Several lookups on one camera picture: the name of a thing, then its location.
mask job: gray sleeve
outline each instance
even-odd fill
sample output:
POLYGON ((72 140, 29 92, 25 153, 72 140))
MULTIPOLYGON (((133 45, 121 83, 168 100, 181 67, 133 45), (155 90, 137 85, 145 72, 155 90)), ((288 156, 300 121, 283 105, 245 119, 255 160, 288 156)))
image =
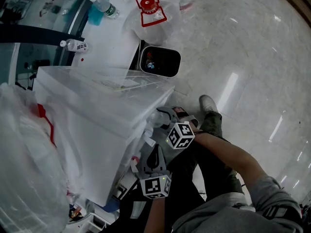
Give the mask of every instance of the gray sleeve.
POLYGON ((269 176, 261 177, 249 190, 256 212, 275 223, 303 232, 301 209, 298 203, 277 181, 269 176))

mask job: white shoe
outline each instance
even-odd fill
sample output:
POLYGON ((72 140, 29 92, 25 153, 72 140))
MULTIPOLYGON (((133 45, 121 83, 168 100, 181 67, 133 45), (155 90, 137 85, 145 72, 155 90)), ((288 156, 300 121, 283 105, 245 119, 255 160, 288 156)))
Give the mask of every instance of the white shoe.
POLYGON ((208 95, 202 95, 199 98, 201 109, 205 114, 208 114, 211 111, 218 112, 214 100, 208 95))

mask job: gray sweatshirt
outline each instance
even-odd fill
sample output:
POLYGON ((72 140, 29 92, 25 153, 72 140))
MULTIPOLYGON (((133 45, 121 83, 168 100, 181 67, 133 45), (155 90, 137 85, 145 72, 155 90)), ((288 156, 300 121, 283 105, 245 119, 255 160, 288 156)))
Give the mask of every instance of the gray sweatshirt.
POLYGON ((254 207, 244 194, 222 194, 173 224, 173 233, 303 233, 301 210, 275 179, 260 178, 249 190, 254 207))

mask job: forearm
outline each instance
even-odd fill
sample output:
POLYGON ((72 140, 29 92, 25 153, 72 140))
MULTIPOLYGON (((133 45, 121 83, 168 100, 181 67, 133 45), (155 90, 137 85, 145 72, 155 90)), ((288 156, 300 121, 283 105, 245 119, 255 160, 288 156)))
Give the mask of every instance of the forearm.
POLYGON ((244 179, 247 188, 250 188, 258 178, 266 175, 259 163, 249 153, 231 143, 208 133, 197 134, 194 140, 211 151, 227 166, 237 171, 244 179))
POLYGON ((152 202, 144 233, 164 233, 165 231, 165 198, 152 202))

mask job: marble floor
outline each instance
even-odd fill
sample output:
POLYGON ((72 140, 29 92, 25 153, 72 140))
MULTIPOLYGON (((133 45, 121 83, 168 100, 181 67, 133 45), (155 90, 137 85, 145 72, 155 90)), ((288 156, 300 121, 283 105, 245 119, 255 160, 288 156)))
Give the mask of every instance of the marble floor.
MULTIPOLYGON (((311 29, 286 0, 199 0, 183 17, 167 43, 182 56, 169 103, 198 115, 199 96, 213 97, 224 137, 302 201, 311 190, 311 29)), ((203 190, 200 172, 194 179, 203 190)))

